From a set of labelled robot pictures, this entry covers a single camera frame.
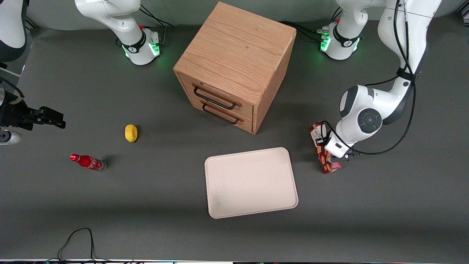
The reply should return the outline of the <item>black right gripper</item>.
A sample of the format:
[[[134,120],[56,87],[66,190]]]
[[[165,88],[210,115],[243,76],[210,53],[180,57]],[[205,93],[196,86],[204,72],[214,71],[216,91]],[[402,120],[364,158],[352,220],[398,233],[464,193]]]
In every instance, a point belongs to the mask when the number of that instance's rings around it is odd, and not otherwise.
[[[37,125],[52,125],[65,129],[64,115],[49,107],[40,107],[37,118],[32,117],[35,109],[28,107],[20,96],[5,96],[1,100],[0,123],[1,127],[16,127],[24,130],[33,130],[33,123]]]

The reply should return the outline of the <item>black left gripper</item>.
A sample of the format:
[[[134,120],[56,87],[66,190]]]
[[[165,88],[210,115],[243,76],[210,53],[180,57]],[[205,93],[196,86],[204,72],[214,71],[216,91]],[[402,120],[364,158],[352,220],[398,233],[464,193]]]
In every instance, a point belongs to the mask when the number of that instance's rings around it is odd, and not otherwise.
[[[359,157],[359,156],[361,156],[361,155],[362,155],[361,153],[358,153],[358,152],[356,152],[356,151],[353,150],[353,149],[349,149],[349,150],[347,150],[347,152],[345,152],[344,157],[345,157],[345,158],[353,158],[353,157]],[[336,157],[336,156],[331,155],[331,156],[329,157],[329,162],[332,163],[332,164],[333,164],[333,163],[337,163],[337,162],[340,163],[340,162],[341,162],[341,158],[338,158],[338,157]]]

